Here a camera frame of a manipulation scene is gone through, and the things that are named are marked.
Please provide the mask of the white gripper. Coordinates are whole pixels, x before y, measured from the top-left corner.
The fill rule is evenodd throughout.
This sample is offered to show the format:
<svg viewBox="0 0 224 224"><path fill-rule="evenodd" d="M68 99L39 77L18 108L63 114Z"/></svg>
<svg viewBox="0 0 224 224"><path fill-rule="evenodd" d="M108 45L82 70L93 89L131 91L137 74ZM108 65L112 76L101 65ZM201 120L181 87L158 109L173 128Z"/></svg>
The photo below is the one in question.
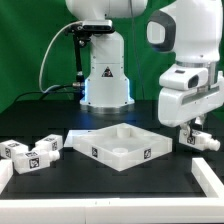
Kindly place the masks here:
<svg viewBox="0 0 224 224"><path fill-rule="evenodd" d="M224 75L217 73L217 80L210 84L212 75L206 67L185 67L173 64L160 76L162 89L159 94L158 118L161 124L180 125L186 137L192 136L189 121L197 118L203 126L206 113L224 104Z"/></svg>

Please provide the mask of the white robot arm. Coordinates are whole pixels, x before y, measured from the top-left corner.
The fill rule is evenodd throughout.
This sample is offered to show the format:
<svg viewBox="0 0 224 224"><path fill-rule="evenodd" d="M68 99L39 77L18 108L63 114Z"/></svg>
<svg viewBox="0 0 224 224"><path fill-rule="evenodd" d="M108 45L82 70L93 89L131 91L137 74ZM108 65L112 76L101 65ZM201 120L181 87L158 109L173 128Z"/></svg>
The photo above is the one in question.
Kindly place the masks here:
<svg viewBox="0 0 224 224"><path fill-rule="evenodd" d="M85 81L83 107L120 109L134 103L124 75L124 41L113 30L114 18L140 15L148 0L65 0L80 20L78 29L91 38L91 73ZM174 52L175 63L159 79L161 124L176 127L224 104L220 59L221 0L175 0L150 16L147 39L158 52Z"/></svg>

